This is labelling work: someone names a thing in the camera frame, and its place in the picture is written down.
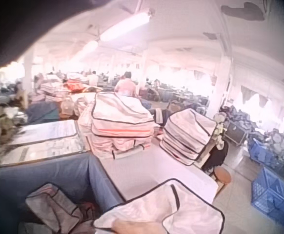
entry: curtain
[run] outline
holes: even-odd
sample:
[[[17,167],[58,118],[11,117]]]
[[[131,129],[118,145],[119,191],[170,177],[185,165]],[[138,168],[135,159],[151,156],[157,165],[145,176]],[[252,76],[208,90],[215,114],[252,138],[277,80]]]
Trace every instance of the curtain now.
[[[178,72],[178,71],[181,70],[181,68],[180,67],[172,67],[171,70],[172,70],[172,72]]]
[[[204,75],[204,72],[194,70],[194,77],[196,80],[200,80],[203,77],[203,75]]]
[[[265,105],[267,104],[267,102],[268,102],[268,99],[266,97],[264,97],[264,96],[259,94],[259,106],[261,108],[264,108]]]
[[[241,86],[241,92],[243,95],[243,104],[245,104],[246,101],[249,101],[250,98],[256,94],[255,91],[252,91],[244,86]]]
[[[160,65],[160,72],[162,72],[165,69],[165,66]]]
[[[212,86],[216,86],[217,77],[215,75],[210,76],[210,81]]]

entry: chair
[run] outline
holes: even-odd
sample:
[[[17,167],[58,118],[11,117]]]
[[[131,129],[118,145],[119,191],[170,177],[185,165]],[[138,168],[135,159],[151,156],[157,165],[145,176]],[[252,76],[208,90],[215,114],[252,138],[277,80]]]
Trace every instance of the chair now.
[[[216,197],[219,193],[231,182],[232,178],[230,173],[223,167],[217,166],[214,171],[210,174],[211,177],[215,177],[215,181],[222,183],[222,187],[217,191]]]

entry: blue cloth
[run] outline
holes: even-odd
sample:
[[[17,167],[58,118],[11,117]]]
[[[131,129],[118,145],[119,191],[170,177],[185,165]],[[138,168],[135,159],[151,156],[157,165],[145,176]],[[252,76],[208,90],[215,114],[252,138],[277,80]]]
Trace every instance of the blue cloth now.
[[[25,111],[28,115],[27,124],[39,124],[60,119],[60,112],[56,102],[39,102],[32,104]]]
[[[20,221],[39,221],[25,199],[46,183],[59,187],[72,202],[96,202],[102,211],[123,202],[99,160],[89,153],[0,168],[0,233],[16,234]]]
[[[147,101],[145,99],[142,99],[142,98],[140,99],[140,101],[141,101],[142,106],[145,107],[145,109],[147,109],[147,110],[151,109],[151,107],[152,107],[152,103],[151,102],[149,102],[149,101]]]

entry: orange stripe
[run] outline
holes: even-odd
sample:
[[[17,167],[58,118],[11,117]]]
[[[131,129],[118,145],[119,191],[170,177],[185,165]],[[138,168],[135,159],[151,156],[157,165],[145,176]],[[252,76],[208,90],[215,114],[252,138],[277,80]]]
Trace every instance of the orange stripe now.
[[[136,132],[136,133],[150,133],[150,130],[130,130],[130,129],[100,129],[100,131],[106,131],[106,132]]]

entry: hand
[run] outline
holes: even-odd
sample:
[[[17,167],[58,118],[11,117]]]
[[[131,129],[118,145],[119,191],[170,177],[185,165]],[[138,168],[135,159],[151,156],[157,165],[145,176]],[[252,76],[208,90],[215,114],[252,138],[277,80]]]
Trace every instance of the hand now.
[[[156,222],[131,222],[116,220],[112,230],[117,234],[166,234],[166,230]]]

